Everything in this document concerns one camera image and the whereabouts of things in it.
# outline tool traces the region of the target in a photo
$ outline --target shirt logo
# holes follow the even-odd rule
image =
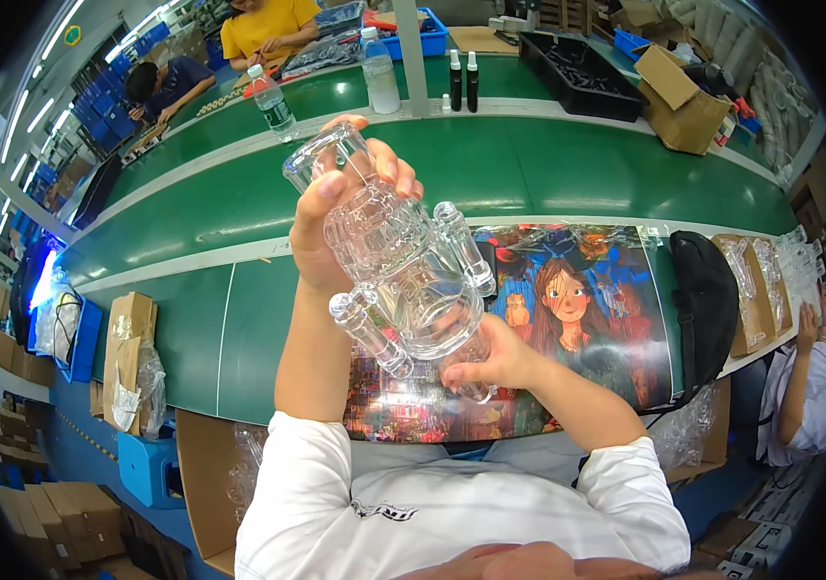
[[[413,507],[394,507],[385,501],[376,507],[366,507],[361,505],[357,499],[353,499],[349,505],[352,506],[355,516],[360,520],[380,514],[392,522],[408,522],[419,511]]]

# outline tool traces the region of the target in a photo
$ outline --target black spray bottle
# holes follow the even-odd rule
[[[461,63],[458,62],[458,51],[451,51],[452,64],[448,71],[452,87],[450,95],[452,98],[452,110],[461,110]]]
[[[477,112],[477,54],[468,52],[468,73],[465,75],[468,82],[468,110]]]

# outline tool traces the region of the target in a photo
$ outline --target cartoon girl illustration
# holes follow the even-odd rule
[[[639,408],[622,350],[610,339],[590,284],[565,258],[551,258],[535,276],[535,317],[529,345],[603,385]]]

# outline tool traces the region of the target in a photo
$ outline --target colorful artwork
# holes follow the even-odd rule
[[[651,268],[633,226],[498,226],[474,236],[496,247],[500,293],[488,311],[539,353],[604,385],[636,409],[671,399],[671,361]],[[357,440],[482,441],[561,428],[528,391],[489,402],[456,397],[435,366],[381,372],[354,348],[344,416]]]

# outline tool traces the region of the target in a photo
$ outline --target blue light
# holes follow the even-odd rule
[[[30,312],[36,306],[52,298],[52,266],[58,257],[59,253],[54,249],[50,249],[49,255],[45,257],[43,272],[40,274],[39,281],[36,282],[36,288],[32,291],[32,298],[29,300]]]

